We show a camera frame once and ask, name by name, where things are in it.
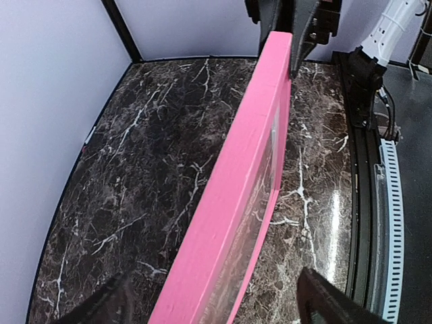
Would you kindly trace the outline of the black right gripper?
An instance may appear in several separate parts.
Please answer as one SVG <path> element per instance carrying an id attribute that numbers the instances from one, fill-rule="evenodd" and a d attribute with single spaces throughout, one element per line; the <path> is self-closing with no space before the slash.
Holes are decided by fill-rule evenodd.
<path id="1" fill-rule="evenodd" d="M 251 20 L 260 23 L 259 52 L 261 55 L 270 32 L 292 34 L 290 76 L 298 70 L 316 44 L 327 44 L 336 36 L 342 8 L 341 1 L 245 1 Z"/>

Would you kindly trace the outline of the light wooden picture frame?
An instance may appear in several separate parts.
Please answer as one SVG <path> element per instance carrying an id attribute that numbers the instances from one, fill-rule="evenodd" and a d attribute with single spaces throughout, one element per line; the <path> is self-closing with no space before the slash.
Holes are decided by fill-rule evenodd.
<path id="1" fill-rule="evenodd" d="M 276 106 L 280 121 L 281 188 L 291 81 L 292 35 L 271 32 L 242 98 L 211 177 L 150 317 L 151 323 L 200 323 L 252 188 Z"/>

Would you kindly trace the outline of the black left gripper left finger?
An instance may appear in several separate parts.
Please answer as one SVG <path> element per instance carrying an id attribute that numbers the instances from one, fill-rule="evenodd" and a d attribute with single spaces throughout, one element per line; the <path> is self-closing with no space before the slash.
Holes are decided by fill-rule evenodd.
<path id="1" fill-rule="evenodd" d="M 54 323 L 131 323 L 133 312 L 128 274 L 119 272 Z"/>

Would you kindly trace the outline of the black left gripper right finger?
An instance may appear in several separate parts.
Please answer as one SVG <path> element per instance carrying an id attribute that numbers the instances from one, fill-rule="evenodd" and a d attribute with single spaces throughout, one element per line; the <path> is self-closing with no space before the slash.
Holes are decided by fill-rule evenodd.
<path id="1" fill-rule="evenodd" d="M 326 323 L 385 323 L 360 307 L 314 269 L 304 267 L 297 280 L 296 299 L 301 323 L 312 323 L 317 313 Z"/>

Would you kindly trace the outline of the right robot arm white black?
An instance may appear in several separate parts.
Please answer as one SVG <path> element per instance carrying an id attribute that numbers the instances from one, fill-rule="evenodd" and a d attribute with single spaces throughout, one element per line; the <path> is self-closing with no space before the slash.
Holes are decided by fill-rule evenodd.
<path id="1" fill-rule="evenodd" d="M 252 22 L 261 25 L 260 48 L 273 31 L 292 34 L 291 78 L 317 45 L 326 45 L 338 33 L 341 1 L 246 1 L 245 5 Z M 431 2 L 389 1 L 369 35 L 348 54 L 345 72 L 353 82 L 348 92 L 360 97 L 354 107 L 356 126 L 371 127 L 375 92 L 383 84 L 397 42 L 421 5 L 429 7 Z"/>

